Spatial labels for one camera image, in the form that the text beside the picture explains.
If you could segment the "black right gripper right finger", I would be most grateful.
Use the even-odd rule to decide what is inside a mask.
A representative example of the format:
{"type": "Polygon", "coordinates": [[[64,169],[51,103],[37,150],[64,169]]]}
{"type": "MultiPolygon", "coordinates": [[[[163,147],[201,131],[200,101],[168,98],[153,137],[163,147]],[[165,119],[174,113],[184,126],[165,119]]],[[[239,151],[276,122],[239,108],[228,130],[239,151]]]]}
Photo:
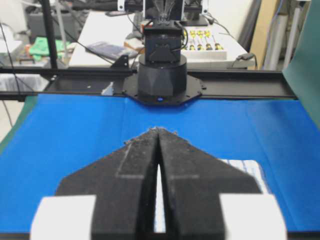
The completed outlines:
{"type": "Polygon", "coordinates": [[[170,239],[285,239],[276,198],[263,193],[253,176],[165,129],[158,139],[170,239]]]}

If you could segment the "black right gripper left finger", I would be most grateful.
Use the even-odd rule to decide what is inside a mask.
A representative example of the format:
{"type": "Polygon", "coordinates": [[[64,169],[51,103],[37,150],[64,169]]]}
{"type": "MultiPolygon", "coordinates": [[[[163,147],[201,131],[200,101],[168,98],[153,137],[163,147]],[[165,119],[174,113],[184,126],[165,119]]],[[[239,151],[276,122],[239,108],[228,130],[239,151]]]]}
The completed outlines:
{"type": "Polygon", "coordinates": [[[158,132],[66,175],[33,217],[32,240],[134,240],[153,220],[158,132]]]}

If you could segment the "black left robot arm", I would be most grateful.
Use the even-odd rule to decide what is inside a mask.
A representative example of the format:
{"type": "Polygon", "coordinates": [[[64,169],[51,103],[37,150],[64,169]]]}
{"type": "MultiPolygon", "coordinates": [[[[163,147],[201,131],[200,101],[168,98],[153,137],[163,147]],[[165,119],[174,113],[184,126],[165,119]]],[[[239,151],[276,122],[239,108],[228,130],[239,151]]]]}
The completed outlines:
{"type": "Polygon", "coordinates": [[[183,0],[145,0],[143,15],[152,21],[143,29],[144,53],[137,72],[123,82],[125,96],[146,105],[177,106],[202,96],[203,83],[188,74],[181,53],[189,40],[180,21],[183,0]]]}

